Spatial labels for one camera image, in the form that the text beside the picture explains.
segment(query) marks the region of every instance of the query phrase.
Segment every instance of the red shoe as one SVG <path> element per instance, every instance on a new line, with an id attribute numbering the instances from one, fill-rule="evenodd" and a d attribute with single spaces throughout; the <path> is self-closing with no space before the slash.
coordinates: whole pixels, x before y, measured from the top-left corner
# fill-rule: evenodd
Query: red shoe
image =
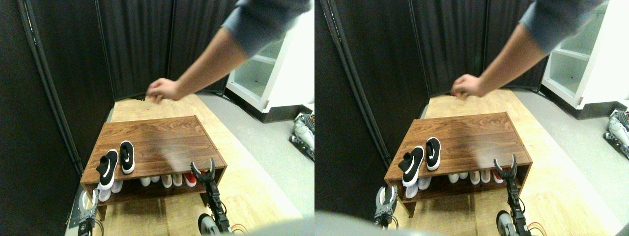
<path id="1" fill-rule="evenodd" d="M 504 171 L 510 170 L 510 167 L 505 167 L 503 168 Z M 493 169 L 491 170 L 492 173 L 494 173 L 494 180 L 496 181 L 496 183 L 502 183 L 504 180 L 502 178 L 500 178 L 500 175 L 498 174 L 498 171 Z"/>
<path id="2" fill-rule="evenodd" d="M 186 176 L 186 184 L 190 187 L 194 187 L 196 185 L 196 178 L 194 177 L 194 174 L 185 173 L 184 175 Z"/>

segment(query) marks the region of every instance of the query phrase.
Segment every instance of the hand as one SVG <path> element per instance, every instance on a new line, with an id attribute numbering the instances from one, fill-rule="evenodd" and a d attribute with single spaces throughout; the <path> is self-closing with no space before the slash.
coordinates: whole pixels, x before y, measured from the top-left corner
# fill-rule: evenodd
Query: hand
<path id="1" fill-rule="evenodd" d="M 161 78 L 148 86 L 147 99 L 150 99 L 155 104 L 159 104 L 162 99 L 178 101 L 183 97 L 184 95 L 181 94 L 177 81 Z"/>
<path id="2" fill-rule="evenodd" d="M 465 99 L 467 95 L 483 97 L 487 92 L 481 86 L 481 78 L 466 74 L 454 81 L 450 94 L 461 99 Z"/>

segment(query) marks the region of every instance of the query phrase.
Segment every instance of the white cabinet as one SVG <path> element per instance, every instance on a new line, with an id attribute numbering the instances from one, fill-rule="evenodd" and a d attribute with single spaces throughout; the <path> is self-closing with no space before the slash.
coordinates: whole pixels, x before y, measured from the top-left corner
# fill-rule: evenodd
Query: white cabinet
<path id="1" fill-rule="evenodd" d="M 261 113 L 315 101 L 315 15 L 309 11 L 280 42 L 231 72 L 227 89 Z"/>
<path id="2" fill-rule="evenodd" d="M 542 79 L 577 110 L 629 99 L 629 2 L 606 1 L 594 12 L 581 33 L 550 53 Z"/>

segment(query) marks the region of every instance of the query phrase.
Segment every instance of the black shoe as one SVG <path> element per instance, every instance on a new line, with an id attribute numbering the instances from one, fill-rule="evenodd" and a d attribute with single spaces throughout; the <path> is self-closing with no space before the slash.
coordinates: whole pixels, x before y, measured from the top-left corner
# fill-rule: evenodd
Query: black shoe
<path id="1" fill-rule="evenodd" d="M 404 154 L 404 160 L 398 164 L 398 167 L 404 171 L 402 175 L 402 185 L 409 187 L 417 182 L 417 175 L 420 173 L 421 162 L 424 160 L 424 148 L 415 147 L 410 153 Z"/>
<path id="2" fill-rule="evenodd" d="M 118 151 L 111 149 L 101 157 L 101 164 L 96 167 L 96 171 L 101 173 L 101 182 L 98 184 L 100 190 L 110 189 L 114 185 L 116 166 L 118 166 Z"/>
<path id="3" fill-rule="evenodd" d="M 439 139 L 432 137 L 426 141 L 426 166 L 429 171 L 434 171 L 439 168 L 441 154 L 441 143 Z"/>
<path id="4" fill-rule="evenodd" d="M 120 159 L 122 159 L 122 173 L 131 174 L 135 168 L 135 160 L 133 160 L 133 144 L 125 140 L 120 144 Z"/>

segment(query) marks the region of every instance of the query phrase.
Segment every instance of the shoe rack shelf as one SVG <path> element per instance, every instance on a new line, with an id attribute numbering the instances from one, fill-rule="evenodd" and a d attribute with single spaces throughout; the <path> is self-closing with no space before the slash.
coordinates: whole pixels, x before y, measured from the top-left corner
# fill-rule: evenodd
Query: shoe rack shelf
<path id="1" fill-rule="evenodd" d="M 97 209 L 103 220 L 108 205 L 205 192 L 201 184 L 189 187 L 185 179 L 179 187 L 173 184 L 164 188 L 161 179 L 144 187 L 140 178 L 191 172 L 191 162 L 200 171 L 207 171 L 211 167 L 209 160 L 214 159 L 214 177 L 218 183 L 227 168 L 227 163 L 196 116 L 105 123 L 81 177 L 81 186 L 91 200 L 94 201 L 92 190 L 100 181 L 96 167 L 101 156 L 110 149 L 119 150 L 124 140 L 133 144 L 135 167 L 131 174 L 123 174 L 120 165 L 122 157 L 119 157 L 114 180 L 124 181 L 123 186 L 119 193 L 111 193 L 107 201 L 99 202 Z"/>
<path id="2" fill-rule="evenodd" d="M 414 147 L 425 147 L 430 137 L 437 137 L 441 142 L 439 168 L 429 171 L 426 162 L 422 162 L 418 177 L 432 177 L 430 185 L 408 199 L 406 188 L 402 185 L 403 172 L 398 164 L 404 154 Z M 448 174 L 491 170 L 494 169 L 494 159 L 501 167 L 510 167 L 513 154 L 518 163 L 516 183 L 521 191 L 533 161 L 506 112 L 414 120 L 384 180 L 389 186 L 398 186 L 398 200 L 413 217 L 417 201 L 423 199 L 505 189 L 506 182 L 498 184 L 493 176 L 488 183 L 481 181 L 473 185 L 470 175 L 452 184 Z"/>

